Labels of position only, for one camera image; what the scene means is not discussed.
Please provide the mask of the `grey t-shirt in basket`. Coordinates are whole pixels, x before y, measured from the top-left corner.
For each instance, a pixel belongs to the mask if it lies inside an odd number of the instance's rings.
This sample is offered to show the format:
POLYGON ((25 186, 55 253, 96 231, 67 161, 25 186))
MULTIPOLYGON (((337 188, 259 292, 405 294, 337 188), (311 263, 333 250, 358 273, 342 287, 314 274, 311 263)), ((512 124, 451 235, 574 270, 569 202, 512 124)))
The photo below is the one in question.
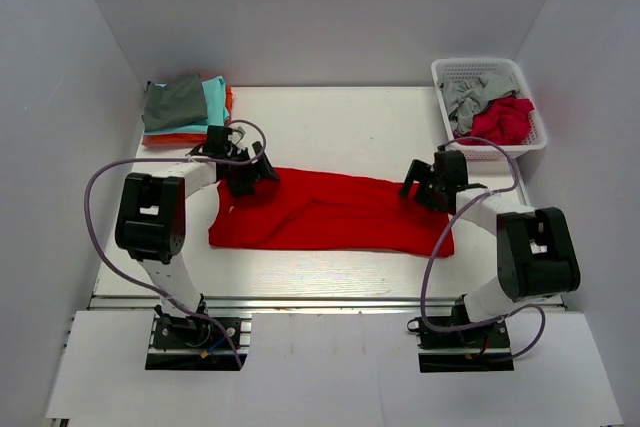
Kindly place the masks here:
POLYGON ((493 72, 484 72, 476 78, 461 81, 444 75, 439 87, 452 133, 456 137, 469 135, 474 117, 483 113, 491 102, 519 92, 513 82, 493 72))

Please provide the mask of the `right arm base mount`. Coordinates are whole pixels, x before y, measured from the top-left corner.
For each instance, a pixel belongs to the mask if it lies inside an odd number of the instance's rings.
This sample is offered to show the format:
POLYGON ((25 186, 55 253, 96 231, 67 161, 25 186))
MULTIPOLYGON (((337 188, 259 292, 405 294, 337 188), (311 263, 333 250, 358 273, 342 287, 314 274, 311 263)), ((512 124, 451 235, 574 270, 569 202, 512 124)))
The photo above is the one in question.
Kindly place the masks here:
POLYGON ((420 317, 407 322, 418 339, 421 373, 507 372, 514 370, 506 326, 488 326, 456 332, 436 332, 420 317))

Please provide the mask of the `magenta t-shirt in basket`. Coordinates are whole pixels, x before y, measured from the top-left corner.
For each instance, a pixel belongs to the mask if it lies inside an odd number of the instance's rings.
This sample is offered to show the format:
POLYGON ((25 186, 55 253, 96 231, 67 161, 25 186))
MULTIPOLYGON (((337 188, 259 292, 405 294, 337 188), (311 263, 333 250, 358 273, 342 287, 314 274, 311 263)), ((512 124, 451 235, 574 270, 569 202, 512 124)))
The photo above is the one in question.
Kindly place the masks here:
POLYGON ((455 133, 455 138, 478 137, 501 146, 522 144, 531 133, 530 113, 533 103, 514 96, 492 101, 471 118, 471 130, 455 133))

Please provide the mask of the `red t-shirt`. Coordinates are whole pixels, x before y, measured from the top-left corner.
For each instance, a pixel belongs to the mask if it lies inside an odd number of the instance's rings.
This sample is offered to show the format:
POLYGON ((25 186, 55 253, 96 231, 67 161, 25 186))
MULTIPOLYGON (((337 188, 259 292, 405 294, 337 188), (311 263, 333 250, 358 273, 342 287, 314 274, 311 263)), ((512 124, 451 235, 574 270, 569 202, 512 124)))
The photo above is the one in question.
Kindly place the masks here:
POLYGON ((398 195, 387 180, 280 168, 234 197, 218 184, 219 210, 209 227, 214 248, 280 251, 385 251, 428 257, 449 222, 398 195))

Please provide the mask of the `folded orange t-shirt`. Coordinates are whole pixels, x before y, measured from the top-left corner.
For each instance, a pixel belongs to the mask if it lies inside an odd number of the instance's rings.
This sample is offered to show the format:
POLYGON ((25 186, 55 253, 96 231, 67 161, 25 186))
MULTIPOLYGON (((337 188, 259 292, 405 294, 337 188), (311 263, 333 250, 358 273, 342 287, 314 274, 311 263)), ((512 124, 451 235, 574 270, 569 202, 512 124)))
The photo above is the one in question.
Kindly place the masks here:
MULTIPOLYGON (((233 105, 233 90, 230 86, 225 87, 225 109, 226 109, 226 120, 225 124, 228 124, 231 121, 231 111, 233 105)), ((206 140, 206 133, 175 133, 175 134, 163 134, 163 135, 172 135, 173 143, 169 146, 195 146, 199 143, 202 143, 206 140)))

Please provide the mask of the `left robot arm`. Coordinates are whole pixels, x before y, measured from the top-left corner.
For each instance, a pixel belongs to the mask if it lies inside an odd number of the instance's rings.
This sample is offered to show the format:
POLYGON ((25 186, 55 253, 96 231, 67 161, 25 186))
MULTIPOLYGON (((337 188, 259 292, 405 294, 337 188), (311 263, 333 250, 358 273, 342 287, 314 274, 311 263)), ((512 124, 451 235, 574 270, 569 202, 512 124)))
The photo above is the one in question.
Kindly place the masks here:
POLYGON ((280 180, 266 155, 266 138, 245 147, 243 137, 240 127, 210 127, 183 161, 155 174, 131 172, 123 185, 116 245, 145 270, 161 297, 161 313, 180 318, 177 334, 191 346, 209 339, 212 324, 182 256, 187 199, 220 181, 244 196, 262 180, 280 180))

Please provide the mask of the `folded teal t-shirt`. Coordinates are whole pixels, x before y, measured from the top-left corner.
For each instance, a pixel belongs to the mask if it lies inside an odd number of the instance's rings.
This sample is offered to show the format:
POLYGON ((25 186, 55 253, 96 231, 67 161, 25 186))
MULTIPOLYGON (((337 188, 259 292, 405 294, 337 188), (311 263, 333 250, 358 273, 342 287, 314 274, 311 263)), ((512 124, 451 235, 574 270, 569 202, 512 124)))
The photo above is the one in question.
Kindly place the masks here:
POLYGON ((145 135, 163 135, 175 133, 206 133, 209 126, 225 126, 225 87, 226 82, 222 76, 217 76, 209 80, 202 80, 202 87, 207 103, 208 118, 203 122, 192 123, 183 127, 147 132, 145 135))

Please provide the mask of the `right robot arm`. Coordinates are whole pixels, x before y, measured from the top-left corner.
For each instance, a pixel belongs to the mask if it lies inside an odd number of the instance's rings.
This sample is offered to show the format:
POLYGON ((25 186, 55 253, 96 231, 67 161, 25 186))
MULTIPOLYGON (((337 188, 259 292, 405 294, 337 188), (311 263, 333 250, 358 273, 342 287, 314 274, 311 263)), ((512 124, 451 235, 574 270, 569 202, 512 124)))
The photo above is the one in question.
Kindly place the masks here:
POLYGON ((484 338, 488 325, 529 307, 531 299, 553 297, 578 289, 581 274, 564 213, 555 207, 534 208, 513 203, 506 194, 517 188, 491 190, 468 178, 462 152, 441 147, 428 164, 411 162, 399 195, 416 187, 414 200, 427 209, 450 216, 429 257, 420 292, 420 315, 426 329, 453 333, 472 346, 484 338), (426 293, 435 258, 455 222, 465 220, 496 239, 496 276, 462 295, 445 323, 427 316, 426 293))

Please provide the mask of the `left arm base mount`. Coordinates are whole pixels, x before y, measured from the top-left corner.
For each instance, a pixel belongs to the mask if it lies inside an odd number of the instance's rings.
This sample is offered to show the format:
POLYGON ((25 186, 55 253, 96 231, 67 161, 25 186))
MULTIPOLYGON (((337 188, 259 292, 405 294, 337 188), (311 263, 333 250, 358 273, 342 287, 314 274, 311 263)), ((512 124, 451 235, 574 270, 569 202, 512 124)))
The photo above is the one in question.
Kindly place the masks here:
POLYGON ((175 317, 154 308, 147 371, 239 372, 248 355, 241 317, 218 318, 222 329, 199 318, 175 317))

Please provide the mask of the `folded dark grey t-shirt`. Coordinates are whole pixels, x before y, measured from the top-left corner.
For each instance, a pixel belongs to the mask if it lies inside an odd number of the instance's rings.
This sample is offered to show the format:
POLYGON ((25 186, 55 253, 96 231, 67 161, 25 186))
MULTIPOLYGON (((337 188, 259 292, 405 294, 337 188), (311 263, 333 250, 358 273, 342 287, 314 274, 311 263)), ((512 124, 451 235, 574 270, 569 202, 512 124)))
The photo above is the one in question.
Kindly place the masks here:
POLYGON ((183 127, 208 118, 199 74, 176 77, 166 84, 148 81, 142 121, 147 132, 183 127))

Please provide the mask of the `white plastic basket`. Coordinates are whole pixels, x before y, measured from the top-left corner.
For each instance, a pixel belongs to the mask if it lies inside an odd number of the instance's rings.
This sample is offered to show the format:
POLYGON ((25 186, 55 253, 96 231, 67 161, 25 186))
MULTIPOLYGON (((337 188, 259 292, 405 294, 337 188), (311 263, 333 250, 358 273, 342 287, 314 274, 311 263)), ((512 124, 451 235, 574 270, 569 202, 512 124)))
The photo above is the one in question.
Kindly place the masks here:
MULTIPOLYGON (((493 72, 509 80, 516 88, 519 98, 526 98, 535 104, 529 85, 520 67, 511 59, 496 57, 444 58, 434 60, 431 64, 431 74, 436 86, 436 98, 440 114, 444 123, 448 140, 454 139, 450 120, 446 112, 445 100, 441 88, 442 78, 461 82, 478 78, 485 72, 493 72)), ((518 158, 528 152, 543 149, 547 144, 547 135, 537 108, 529 113, 530 132, 519 145, 504 146, 505 151, 512 157, 518 158)))

